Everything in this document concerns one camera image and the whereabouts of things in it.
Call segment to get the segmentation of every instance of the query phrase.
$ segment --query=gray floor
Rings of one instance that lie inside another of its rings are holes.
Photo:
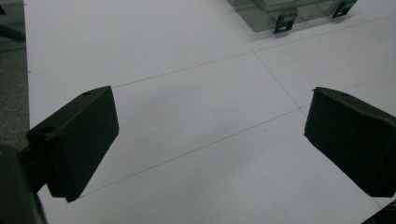
[[[21,3],[4,5],[7,15],[0,23],[23,30]],[[0,144],[16,149],[27,146],[25,134],[29,130],[29,101],[26,48],[0,37]]]

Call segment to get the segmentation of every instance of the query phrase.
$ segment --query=transparent container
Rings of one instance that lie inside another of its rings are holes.
[[[345,15],[357,2],[357,0],[228,1],[255,32],[275,28],[276,33],[288,31],[294,23]]]

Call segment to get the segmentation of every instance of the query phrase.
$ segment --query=green tinted glass box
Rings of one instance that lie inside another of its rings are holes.
[[[357,0],[228,0],[256,31],[291,30],[298,22],[346,15]]]

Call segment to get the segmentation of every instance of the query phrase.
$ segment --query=table surface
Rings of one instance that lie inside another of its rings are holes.
[[[25,0],[30,122],[111,85],[120,135],[49,223],[362,223],[371,198],[304,138],[316,86],[396,116],[396,1],[254,33],[227,0]]]

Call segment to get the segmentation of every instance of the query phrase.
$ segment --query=screw hole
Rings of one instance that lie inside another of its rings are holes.
[[[54,127],[49,126],[49,127],[45,127],[45,128],[43,128],[43,129],[41,129],[40,132],[42,132],[42,133],[50,133],[50,132],[52,132],[54,129],[55,129]]]

